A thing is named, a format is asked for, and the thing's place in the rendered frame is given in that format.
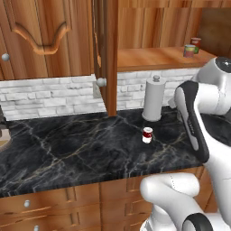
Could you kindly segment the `green and red can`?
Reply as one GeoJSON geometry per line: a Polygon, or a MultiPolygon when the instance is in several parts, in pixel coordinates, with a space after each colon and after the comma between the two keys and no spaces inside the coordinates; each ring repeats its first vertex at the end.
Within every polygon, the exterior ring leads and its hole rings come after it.
{"type": "Polygon", "coordinates": [[[184,52],[183,52],[183,56],[185,58],[192,58],[194,55],[194,50],[195,50],[195,46],[191,45],[191,44],[187,44],[184,46],[184,52]]]}

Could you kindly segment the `wooden cabinet door with carving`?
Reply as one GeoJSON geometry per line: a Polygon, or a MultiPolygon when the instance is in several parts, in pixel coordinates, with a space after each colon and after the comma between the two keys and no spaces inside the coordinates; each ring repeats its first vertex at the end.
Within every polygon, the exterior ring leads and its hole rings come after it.
{"type": "Polygon", "coordinates": [[[0,80],[92,72],[90,0],[0,0],[0,80]],[[2,60],[8,53],[10,59],[2,60]]]}

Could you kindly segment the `white paper towel roll holder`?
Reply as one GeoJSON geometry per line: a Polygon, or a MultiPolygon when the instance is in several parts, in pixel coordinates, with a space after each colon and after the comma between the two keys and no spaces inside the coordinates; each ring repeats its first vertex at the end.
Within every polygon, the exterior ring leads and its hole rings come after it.
{"type": "Polygon", "coordinates": [[[146,80],[142,113],[145,120],[156,122],[161,119],[165,84],[166,81],[157,75],[146,80]]]}

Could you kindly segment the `wooden base cabinet door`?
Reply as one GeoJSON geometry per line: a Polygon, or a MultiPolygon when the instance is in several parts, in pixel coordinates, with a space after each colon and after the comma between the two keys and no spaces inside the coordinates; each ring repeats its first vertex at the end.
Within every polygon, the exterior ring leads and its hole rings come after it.
{"type": "Polygon", "coordinates": [[[196,177],[199,179],[200,191],[195,200],[199,203],[204,212],[216,212],[217,203],[208,171],[203,167],[198,167],[196,177]]]}

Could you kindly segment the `open wooden cabinet door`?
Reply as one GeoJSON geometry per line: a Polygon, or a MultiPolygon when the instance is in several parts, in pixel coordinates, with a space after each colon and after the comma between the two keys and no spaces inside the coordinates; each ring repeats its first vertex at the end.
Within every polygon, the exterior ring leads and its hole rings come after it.
{"type": "Polygon", "coordinates": [[[118,0],[91,0],[94,72],[109,116],[116,115],[118,0]]]}

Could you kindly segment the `wooden cabinet shelf interior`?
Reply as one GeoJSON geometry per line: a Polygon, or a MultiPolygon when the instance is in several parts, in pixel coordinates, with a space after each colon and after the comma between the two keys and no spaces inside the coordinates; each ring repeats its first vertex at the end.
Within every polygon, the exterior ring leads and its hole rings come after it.
{"type": "Polygon", "coordinates": [[[197,68],[215,58],[201,48],[183,56],[204,8],[231,8],[231,0],[118,0],[118,69],[197,68]]]}

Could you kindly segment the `sink basin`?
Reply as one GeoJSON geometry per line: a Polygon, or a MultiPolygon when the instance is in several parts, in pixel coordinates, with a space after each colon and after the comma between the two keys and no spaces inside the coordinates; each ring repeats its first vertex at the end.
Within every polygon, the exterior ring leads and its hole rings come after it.
{"type": "Polygon", "coordinates": [[[0,152],[6,149],[11,143],[11,134],[8,123],[0,107],[0,152]]]}

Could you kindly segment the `dark open cabinet door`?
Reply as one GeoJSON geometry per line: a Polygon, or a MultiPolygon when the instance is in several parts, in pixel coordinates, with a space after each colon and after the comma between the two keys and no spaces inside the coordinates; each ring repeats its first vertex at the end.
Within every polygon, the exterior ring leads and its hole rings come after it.
{"type": "Polygon", "coordinates": [[[231,59],[231,8],[204,8],[198,37],[202,50],[231,59]]]}

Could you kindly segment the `red and white can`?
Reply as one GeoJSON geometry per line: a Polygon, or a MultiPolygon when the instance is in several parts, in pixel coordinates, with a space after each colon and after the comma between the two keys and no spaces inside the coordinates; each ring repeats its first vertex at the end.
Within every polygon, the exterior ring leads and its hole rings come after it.
{"type": "Polygon", "coordinates": [[[151,127],[145,127],[143,129],[143,142],[144,143],[150,143],[152,141],[152,128],[151,127]]]}

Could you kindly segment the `wooden drawer front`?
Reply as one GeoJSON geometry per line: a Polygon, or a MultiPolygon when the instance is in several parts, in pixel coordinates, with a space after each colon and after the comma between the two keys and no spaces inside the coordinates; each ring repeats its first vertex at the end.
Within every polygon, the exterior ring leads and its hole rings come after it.
{"type": "Polygon", "coordinates": [[[139,231],[152,211],[143,199],[117,199],[101,204],[102,231],[139,231]]]}
{"type": "Polygon", "coordinates": [[[42,192],[12,196],[0,199],[0,216],[23,216],[37,211],[58,208],[82,207],[99,202],[98,184],[88,184],[65,189],[53,189],[42,192]],[[26,208],[26,200],[31,205],[26,208]]]}
{"type": "Polygon", "coordinates": [[[0,231],[33,231],[34,226],[40,226],[40,231],[99,231],[99,205],[0,219],[0,231]]]}
{"type": "Polygon", "coordinates": [[[103,208],[137,210],[147,205],[142,199],[139,186],[142,177],[101,182],[100,200],[103,208]]]}

